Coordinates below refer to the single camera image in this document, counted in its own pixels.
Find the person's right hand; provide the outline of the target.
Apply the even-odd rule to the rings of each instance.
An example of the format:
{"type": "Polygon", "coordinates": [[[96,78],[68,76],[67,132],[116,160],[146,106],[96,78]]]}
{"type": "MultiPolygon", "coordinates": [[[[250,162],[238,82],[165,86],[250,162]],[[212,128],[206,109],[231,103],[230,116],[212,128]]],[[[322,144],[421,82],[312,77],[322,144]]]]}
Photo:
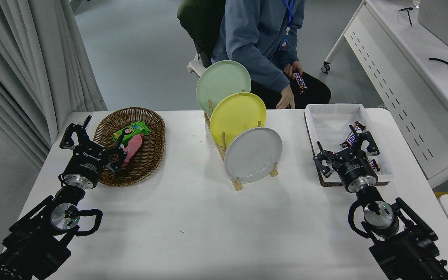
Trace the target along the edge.
{"type": "Polygon", "coordinates": [[[294,101],[294,94],[290,87],[290,85],[287,85],[281,92],[281,99],[279,103],[276,105],[276,109],[295,109],[295,101],[294,101]]]}

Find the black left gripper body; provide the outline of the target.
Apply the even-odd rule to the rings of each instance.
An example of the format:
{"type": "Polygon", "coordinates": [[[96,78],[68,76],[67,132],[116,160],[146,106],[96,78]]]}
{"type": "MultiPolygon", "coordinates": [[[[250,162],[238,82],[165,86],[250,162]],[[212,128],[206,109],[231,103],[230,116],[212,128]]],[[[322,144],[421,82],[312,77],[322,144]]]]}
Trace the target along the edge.
{"type": "Polygon", "coordinates": [[[97,184],[103,169],[108,163],[102,153],[105,148],[97,143],[75,145],[73,155],[63,172],[63,180],[72,177],[85,177],[91,184],[97,184]]]}

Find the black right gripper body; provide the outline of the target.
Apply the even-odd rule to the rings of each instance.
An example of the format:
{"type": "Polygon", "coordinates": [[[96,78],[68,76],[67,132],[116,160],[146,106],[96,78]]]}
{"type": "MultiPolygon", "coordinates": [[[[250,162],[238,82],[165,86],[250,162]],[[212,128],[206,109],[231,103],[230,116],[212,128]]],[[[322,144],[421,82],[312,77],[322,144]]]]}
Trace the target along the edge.
{"type": "Polygon", "coordinates": [[[377,175],[370,166],[366,152],[359,149],[337,152],[334,170],[345,187],[375,186],[377,183],[377,175]]]}

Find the person's left hand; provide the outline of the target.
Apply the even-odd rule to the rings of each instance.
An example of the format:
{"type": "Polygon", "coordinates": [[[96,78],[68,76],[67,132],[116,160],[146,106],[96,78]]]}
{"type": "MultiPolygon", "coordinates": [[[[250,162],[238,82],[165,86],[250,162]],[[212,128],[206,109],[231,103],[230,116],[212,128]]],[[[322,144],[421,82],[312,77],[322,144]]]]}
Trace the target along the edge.
{"type": "Polygon", "coordinates": [[[303,66],[298,60],[295,60],[292,63],[286,64],[283,69],[284,74],[290,78],[295,78],[294,73],[299,73],[300,75],[303,74],[303,66]]]}

